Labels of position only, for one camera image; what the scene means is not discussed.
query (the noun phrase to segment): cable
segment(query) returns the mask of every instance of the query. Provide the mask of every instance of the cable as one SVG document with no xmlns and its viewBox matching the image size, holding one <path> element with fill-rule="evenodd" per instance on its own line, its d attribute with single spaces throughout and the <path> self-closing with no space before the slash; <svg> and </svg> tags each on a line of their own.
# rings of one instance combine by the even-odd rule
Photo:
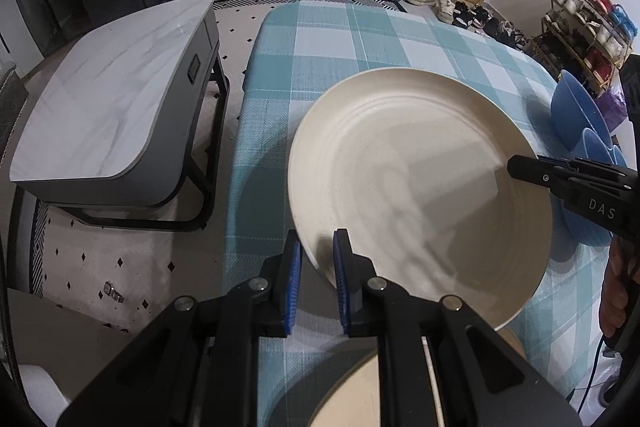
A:
<svg viewBox="0 0 640 427">
<path fill-rule="evenodd" d="M 22 399 L 2 363 L 0 363 L 0 410 L 2 425 L 46 427 L 29 404 Z"/>
<path fill-rule="evenodd" d="M 2 253 L 2 243 L 0 243 L 0 323 L 2 323 L 2 343 L 4 353 L 9 365 L 9 373 L 18 393 L 27 400 L 27 395 L 22 386 L 20 368 L 15 358 L 14 335 L 11 331 L 11 317 L 9 316 L 9 295 L 6 288 L 6 273 L 4 272 L 4 253 Z"/>
<path fill-rule="evenodd" d="M 598 343 L 598 349 L 596 349 L 596 357 L 593 359 L 593 370 L 591 371 L 591 378 L 589 379 L 589 383 L 587 384 L 587 389 L 584 392 L 584 396 L 582 397 L 582 401 L 580 402 L 580 407 L 578 407 L 578 414 L 582 410 L 582 406 L 584 405 L 584 401 L 587 399 L 587 395 L 589 394 L 589 390 L 591 388 L 591 384 L 593 383 L 593 377 L 596 375 L 596 367 L 598 367 L 598 356 L 600 355 L 600 350 L 602 349 L 602 344 L 604 343 L 604 335 L 600 338 L 600 342 Z"/>
</svg>

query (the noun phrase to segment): plaid tablecloth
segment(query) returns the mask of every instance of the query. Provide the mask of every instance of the plaid tablecloth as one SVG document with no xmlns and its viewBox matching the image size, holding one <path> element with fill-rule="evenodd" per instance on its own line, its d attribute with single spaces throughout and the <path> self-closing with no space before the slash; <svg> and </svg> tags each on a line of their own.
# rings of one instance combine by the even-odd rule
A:
<svg viewBox="0 0 640 427">
<path fill-rule="evenodd" d="M 549 105 L 555 82 L 534 60 L 491 39 L 402 12 L 302 1 L 265 19 L 245 76 L 228 206 L 223 286 L 256 275 L 281 253 L 293 227 L 287 154 L 307 109 L 340 80 L 372 68 L 407 66 L 445 74 L 504 110 L 540 154 L 564 156 Z M 597 305 L 606 249 L 578 245 L 558 202 L 549 264 L 534 297 L 511 323 L 527 359 L 567 395 L 586 373 L 599 338 Z M 304 426 L 337 379 L 366 356 L 349 340 L 335 290 L 303 262 L 294 333 L 260 350 L 260 425 Z"/>
</svg>

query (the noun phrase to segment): cream ceramic plate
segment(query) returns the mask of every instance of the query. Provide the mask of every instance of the cream ceramic plate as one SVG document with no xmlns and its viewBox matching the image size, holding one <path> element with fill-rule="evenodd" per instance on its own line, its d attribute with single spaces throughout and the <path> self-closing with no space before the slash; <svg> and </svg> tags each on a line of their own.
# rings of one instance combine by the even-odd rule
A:
<svg viewBox="0 0 640 427">
<path fill-rule="evenodd" d="M 503 328 L 499 333 L 524 359 L 524 349 L 516 334 L 509 328 Z M 432 389 L 435 386 L 437 384 L 434 384 L 432 379 Z M 309 427 L 378 427 L 379 425 L 378 356 L 372 353 L 327 393 L 314 412 Z"/>
<path fill-rule="evenodd" d="M 510 118 L 464 84 L 408 68 L 336 84 L 303 118 L 289 157 L 293 220 L 335 284 L 334 230 L 409 293 L 462 297 L 494 328 L 538 288 L 551 243 L 548 190 L 512 180 L 534 156 Z"/>
</svg>

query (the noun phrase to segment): black metal frame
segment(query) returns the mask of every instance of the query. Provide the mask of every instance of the black metal frame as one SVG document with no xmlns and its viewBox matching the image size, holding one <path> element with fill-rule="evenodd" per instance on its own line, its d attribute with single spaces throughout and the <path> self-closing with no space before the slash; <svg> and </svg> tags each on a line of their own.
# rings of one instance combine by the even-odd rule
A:
<svg viewBox="0 0 640 427">
<path fill-rule="evenodd" d="M 451 426 L 582 425 L 564 397 L 459 297 L 428 301 L 378 277 L 369 258 L 353 253 L 345 229 L 334 233 L 334 266 L 344 332 L 378 340 L 382 427 L 436 427 L 438 410 Z"/>
<path fill-rule="evenodd" d="M 187 142 L 187 148 L 184 156 L 184 164 L 182 166 L 182 174 L 178 184 L 174 188 L 173 192 L 164 200 L 161 201 L 154 208 L 167 204 L 173 200 L 185 179 L 189 178 L 197 189 L 202 193 L 203 201 L 202 207 L 197 215 L 188 221 L 172 221 L 168 219 L 129 219 L 129 218 L 117 218 L 117 217 L 102 217 L 92 216 L 87 214 L 82 208 L 74 206 L 59 206 L 67 214 L 75 217 L 78 221 L 85 225 L 92 227 L 107 227 L 112 229 L 132 229 L 132 230 L 157 230 L 165 232 L 193 232 L 197 229 L 204 229 L 207 225 L 207 221 L 213 213 L 213 207 L 216 197 L 216 178 L 218 176 L 218 163 L 220 162 L 220 146 L 222 143 L 222 130 L 225 123 L 226 104 L 228 102 L 229 94 L 229 80 L 222 71 L 222 64 L 220 63 L 220 55 L 216 53 L 215 60 L 212 65 L 212 72 L 209 77 L 209 82 L 215 82 L 218 84 L 220 94 L 218 101 L 216 102 L 216 111 L 213 115 L 213 122 L 211 124 L 211 133 L 209 138 L 209 147 L 207 149 L 207 168 L 206 172 L 202 172 L 200 167 L 196 164 L 191 156 L 191 149 L 193 147 L 193 139 L 198 125 L 198 117 L 202 108 L 202 101 L 204 100 L 204 94 L 207 90 L 208 82 L 204 82 L 196 111 L 193 117 L 193 123 L 191 123 L 191 130 L 189 140 Z M 114 207 L 114 210 L 122 210 L 122 207 Z"/>
</svg>

